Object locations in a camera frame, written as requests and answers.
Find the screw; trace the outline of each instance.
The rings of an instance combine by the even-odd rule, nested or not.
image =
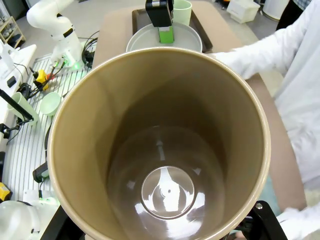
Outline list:
[[[257,203],[257,204],[255,205],[255,207],[256,207],[257,209],[259,209],[259,210],[261,210],[261,209],[263,208],[261,203]]]

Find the black pants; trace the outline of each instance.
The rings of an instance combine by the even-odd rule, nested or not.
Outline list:
[[[289,25],[293,24],[302,13],[303,10],[298,7],[293,0],[290,0],[281,15],[278,26],[276,26],[276,30],[285,29]]]

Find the white lab coat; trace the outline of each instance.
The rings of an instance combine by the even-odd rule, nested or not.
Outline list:
[[[306,189],[320,189],[320,0],[300,18],[252,45],[213,54],[244,79],[277,69],[285,75],[275,104],[290,138]],[[320,229],[320,203],[278,217],[289,240]]]

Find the brown bucket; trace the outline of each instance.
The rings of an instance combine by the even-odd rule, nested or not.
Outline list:
[[[254,206],[270,154],[250,87],[164,47],[117,56],[70,91],[48,166],[63,209],[96,240],[219,240]]]

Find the tray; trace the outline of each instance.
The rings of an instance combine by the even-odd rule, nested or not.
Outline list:
[[[138,9],[132,11],[132,34],[134,35],[138,30],[142,29],[143,27],[151,24],[151,20],[147,14],[145,9]],[[199,22],[196,14],[194,11],[191,12],[191,19],[190,19],[190,27],[192,27],[200,36],[202,41],[202,52],[206,53],[213,48],[213,45],[202,27],[201,23]]]

